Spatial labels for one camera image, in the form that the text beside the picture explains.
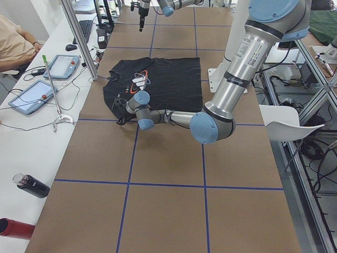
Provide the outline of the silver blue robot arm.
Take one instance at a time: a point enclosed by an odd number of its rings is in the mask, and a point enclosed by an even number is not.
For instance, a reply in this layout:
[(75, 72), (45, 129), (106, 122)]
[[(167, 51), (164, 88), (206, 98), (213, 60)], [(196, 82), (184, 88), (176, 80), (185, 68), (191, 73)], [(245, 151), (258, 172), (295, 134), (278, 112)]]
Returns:
[[(171, 16), (175, 10), (181, 9), (189, 5), (201, 5), (203, 1), (200, 0), (162, 0), (157, 1), (162, 14), (166, 17)], [(148, 16), (150, 9), (151, 1), (150, 0), (141, 0), (133, 2), (131, 1), (130, 9), (134, 11), (135, 8), (138, 9), (138, 14), (140, 16), (139, 22), (139, 31), (142, 32), (145, 24), (145, 18)]]
[(129, 100), (115, 98), (111, 109), (119, 125), (137, 118), (141, 130), (166, 123), (188, 128), (203, 144), (228, 138), (235, 130), (233, 110), (276, 42), (306, 37), (311, 1), (238, 1), (231, 32), (241, 32), (228, 67), (220, 64), (222, 78), (212, 99), (200, 112), (151, 110), (150, 95), (140, 90)]

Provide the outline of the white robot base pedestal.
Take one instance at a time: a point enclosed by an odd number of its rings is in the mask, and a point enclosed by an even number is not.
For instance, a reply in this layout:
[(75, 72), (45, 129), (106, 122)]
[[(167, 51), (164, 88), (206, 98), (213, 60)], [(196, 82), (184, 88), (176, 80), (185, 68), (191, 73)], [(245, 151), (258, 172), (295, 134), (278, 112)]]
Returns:
[(224, 51), (223, 61), (215, 69), (208, 69), (210, 92), (215, 93), (226, 70), (232, 62), (234, 55), (245, 35), (244, 24), (249, 16), (249, 2), (240, 0), (236, 5), (229, 39)]

